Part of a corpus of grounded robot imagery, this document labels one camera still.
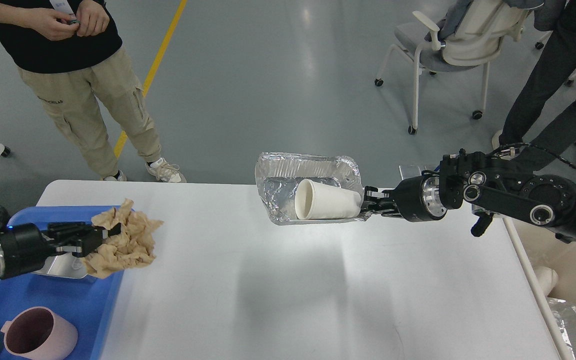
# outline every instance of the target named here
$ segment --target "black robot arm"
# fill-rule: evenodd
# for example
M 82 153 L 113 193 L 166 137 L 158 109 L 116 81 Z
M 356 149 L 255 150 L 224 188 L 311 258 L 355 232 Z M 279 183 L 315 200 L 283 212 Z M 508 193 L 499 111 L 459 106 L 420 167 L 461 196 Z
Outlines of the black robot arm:
M 49 223 L 39 231 L 33 223 L 5 226 L 8 214 L 0 207 L 0 279 L 38 271 L 51 256 L 70 253 L 83 258 L 96 250 L 103 239 L 121 232 L 121 224 L 111 230 L 84 222 Z
M 425 171 L 381 193 L 364 190 L 362 212 L 407 221 L 436 221 L 466 201 L 479 216 L 471 233 L 482 235 L 494 214 L 547 228 L 564 242 L 576 241 L 576 184 L 557 175 L 535 175 L 482 152 L 444 155 L 439 171 Z

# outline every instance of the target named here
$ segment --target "blue tray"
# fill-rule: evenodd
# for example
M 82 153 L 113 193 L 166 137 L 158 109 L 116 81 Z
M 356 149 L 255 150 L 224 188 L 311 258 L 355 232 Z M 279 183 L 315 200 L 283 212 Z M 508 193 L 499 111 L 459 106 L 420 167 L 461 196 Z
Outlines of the blue tray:
M 40 206 L 28 207 L 15 214 L 8 225 L 34 223 L 45 230 L 48 223 L 85 221 L 112 206 Z M 105 279 L 60 278 L 55 276 L 25 275 L 0 280 L 0 326 L 33 306 L 45 306 L 77 328 L 78 340 L 67 360 L 96 360 L 106 339 L 110 317 L 117 299 L 123 271 Z M 7 352 L 0 360 L 22 359 Z

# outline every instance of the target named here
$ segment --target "hand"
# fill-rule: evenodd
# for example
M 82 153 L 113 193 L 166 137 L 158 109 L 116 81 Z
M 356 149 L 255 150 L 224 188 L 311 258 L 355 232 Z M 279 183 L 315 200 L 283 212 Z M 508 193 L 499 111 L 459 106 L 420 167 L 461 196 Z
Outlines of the hand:
M 98 2 L 83 0 L 77 9 L 77 20 L 81 23 L 77 36 L 89 37 L 105 32 L 110 16 Z
M 43 35 L 50 41 L 60 41 L 73 37 L 80 28 L 78 23 L 67 25 L 60 21 L 70 21 L 73 17 L 70 14 L 57 11 L 55 9 L 45 9 L 38 7 L 34 9 L 23 9 L 23 21 L 20 24 L 24 28 L 30 28 Z

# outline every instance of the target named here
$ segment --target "pink mug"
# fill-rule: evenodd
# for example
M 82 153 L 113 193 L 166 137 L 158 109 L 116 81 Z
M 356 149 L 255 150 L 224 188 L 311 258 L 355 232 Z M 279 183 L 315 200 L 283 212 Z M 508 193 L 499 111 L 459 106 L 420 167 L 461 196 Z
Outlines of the pink mug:
M 1 328 L 4 346 L 31 360 L 63 360 L 75 349 L 77 329 L 44 306 L 24 310 Z

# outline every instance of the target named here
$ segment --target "khaki cargo pants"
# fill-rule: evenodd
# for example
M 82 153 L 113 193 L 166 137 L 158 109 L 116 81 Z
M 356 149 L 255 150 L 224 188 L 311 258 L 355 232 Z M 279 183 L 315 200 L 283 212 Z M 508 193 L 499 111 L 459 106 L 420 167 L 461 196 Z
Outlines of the khaki cargo pants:
M 140 157 L 146 162 L 161 157 L 160 137 L 146 111 L 143 86 L 123 47 L 103 62 L 82 70 L 64 73 L 18 70 L 57 129 L 78 147 L 95 173 L 105 177 L 118 171 L 97 99 L 121 125 Z

